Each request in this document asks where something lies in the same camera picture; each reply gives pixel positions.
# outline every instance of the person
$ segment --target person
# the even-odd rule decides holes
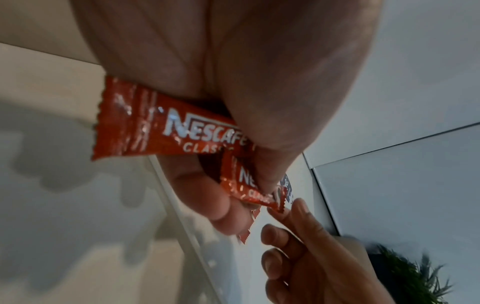
[[[256,184],[271,193],[347,95],[377,27],[382,0],[70,0],[105,71],[164,94],[226,107],[256,145]],[[158,156],[179,199],[220,232],[250,211],[196,155]],[[389,303],[388,293],[298,201],[262,231],[275,303]]]

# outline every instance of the pinky finger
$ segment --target pinky finger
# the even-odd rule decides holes
[[[287,285],[280,280],[268,280],[265,285],[266,296],[274,304],[292,304],[292,294]]]

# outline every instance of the human hand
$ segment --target human hand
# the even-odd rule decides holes
[[[273,225],[261,231],[262,243],[276,247],[261,258],[270,301],[395,304],[380,281],[324,230],[301,198],[293,202],[291,211],[269,213],[293,232]]]
[[[347,94],[382,0],[71,0],[106,72],[226,107],[256,145],[256,183],[270,193]],[[159,156],[179,199],[225,234],[249,211],[196,155]]]

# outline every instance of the cabinet door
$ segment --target cabinet door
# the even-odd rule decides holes
[[[371,55],[310,168],[480,121],[480,2],[386,0]]]
[[[478,302],[480,125],[314,169],[341,235],[446,264],[450,303]]]

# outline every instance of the green plant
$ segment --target green plant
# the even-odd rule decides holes
[[[443,300],[443,296],[451,291],[452,285],[449,284],[450,280],[447,280],[446,284],[441,286],[438,278],[444,265],[432,269],[432,262],[426,253],[422,255],[418,265],[384,246],[378,248],[409,303],[448,304]]]

